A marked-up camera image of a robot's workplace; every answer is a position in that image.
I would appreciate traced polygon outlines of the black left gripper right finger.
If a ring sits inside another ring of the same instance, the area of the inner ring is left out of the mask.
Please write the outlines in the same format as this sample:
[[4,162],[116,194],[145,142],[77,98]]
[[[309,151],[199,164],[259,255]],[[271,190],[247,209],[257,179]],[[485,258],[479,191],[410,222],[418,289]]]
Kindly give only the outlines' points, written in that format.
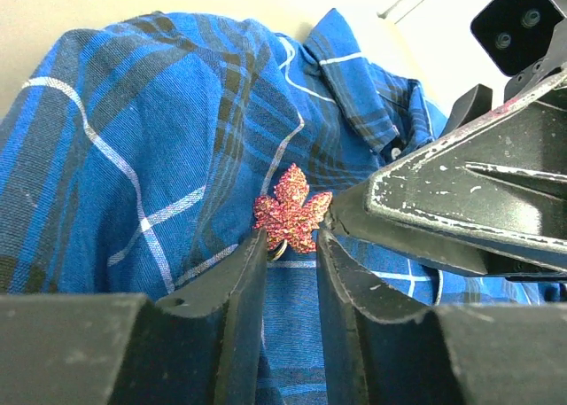
[[563,404],[566,306],[427,306],[328,231],[316,253],[331,404]]

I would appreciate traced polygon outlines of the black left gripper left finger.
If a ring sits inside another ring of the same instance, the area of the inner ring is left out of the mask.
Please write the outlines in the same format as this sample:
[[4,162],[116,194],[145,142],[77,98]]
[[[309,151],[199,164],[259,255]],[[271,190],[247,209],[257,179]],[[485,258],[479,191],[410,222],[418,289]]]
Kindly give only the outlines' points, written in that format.
[[160,300],[4,295],[4,404],[251,404],[266,233]]

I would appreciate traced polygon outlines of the red maple leaf brooch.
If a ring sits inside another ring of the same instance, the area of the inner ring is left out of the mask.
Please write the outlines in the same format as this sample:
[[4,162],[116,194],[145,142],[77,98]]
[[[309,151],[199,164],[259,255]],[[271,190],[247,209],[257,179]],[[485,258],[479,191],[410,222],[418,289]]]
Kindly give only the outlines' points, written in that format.
[[319,229],[329,209],[330,191],[309,195],[310,186],[304,172],[296,165],[282,174],[274,194],[255,199],[254,228],[267,234],[268,259],[276,261],[288,250],[295,253],[315,251],[314,231]]

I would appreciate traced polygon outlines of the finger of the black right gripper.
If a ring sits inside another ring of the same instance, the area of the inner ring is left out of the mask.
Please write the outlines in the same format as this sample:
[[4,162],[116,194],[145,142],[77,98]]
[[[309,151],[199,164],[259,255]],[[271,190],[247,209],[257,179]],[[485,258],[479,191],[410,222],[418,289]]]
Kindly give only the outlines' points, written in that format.
[[477,84],[454,102],[444,132],[451,133],[488,113],[492,103],[493,90],[484,84]]
[[566,73],[339,193],[337,235],[435,269],[566,278]]

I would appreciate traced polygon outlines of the blue plaid button shirt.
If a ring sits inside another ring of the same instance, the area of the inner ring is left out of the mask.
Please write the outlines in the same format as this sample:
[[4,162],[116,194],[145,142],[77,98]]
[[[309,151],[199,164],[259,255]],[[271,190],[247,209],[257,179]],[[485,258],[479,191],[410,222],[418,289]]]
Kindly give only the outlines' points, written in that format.
[[[256,231],[255,199],[272,196],[291,164],[310,196],[330,191],[333,200],[449,134],[447,119],[420,82],[365,58],[338,11],[303,43],[251,19],[189,13],[68,32],[1,124],[1,299],[160,300]],[[288,249],[271,261],[267,250],[251,404],[331,404],[316,265],[322,231],[427,306],[566,306],[566,278],[435,269],[331,232],[327,212],[313,253]]]

